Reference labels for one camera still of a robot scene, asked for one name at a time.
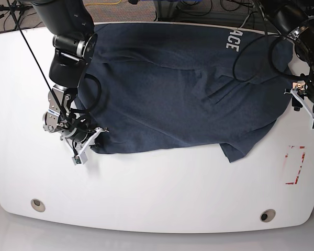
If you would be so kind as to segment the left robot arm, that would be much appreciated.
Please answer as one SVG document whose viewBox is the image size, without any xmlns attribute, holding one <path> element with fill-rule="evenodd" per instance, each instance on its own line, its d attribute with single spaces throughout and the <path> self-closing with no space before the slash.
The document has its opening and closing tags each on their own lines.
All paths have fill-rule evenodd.
<svg viewBox="0 0 314 251">
<path fill-rule="evenodd" d="M 314 26 L 307 14 L 292 1 L 252 1 L 263 20 L 268 20 L 278 31 L 277 39 L 268 49 L 268 62 L 271 69 L 283 78 L 293 80 L 291 89 L 285 94 L 292 95 L 295 111 L 302 108 L 311 118 L 314 130 Z M 309 74 L 288 75 L 279 71 L 273 63 L 273 50 L 282 40 L 288 39 L 294 44 L 296 55 L 309 66 Z"/>
</svg>

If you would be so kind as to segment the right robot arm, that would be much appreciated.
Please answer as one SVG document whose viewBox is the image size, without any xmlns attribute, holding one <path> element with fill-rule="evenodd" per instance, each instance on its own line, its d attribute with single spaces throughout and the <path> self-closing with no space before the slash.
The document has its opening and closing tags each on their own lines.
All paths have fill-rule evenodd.
<svg viewBox="0 0 314 251">
<path fill-rule="evenodd" d="M 90 117 L 102 94 L 100 81 L 86 72 L 98 37 L 93 19 L 82 1 L 31 1 L 31 4 L 53 34 L 55 48 L 49 70 L 54 86 L 49 89 L 49 108 L 43 115 L 43 128 L 49 133 L 59 133 L 73 153 L 74 164 L 84 164 L 86 150 L 105 132 L 93 125 Z M 95 101 L 88 108 L 73 108 L 71 104 L 77 98 L 78 87 L 85 80 L 96 84 Z"/>
</svg>

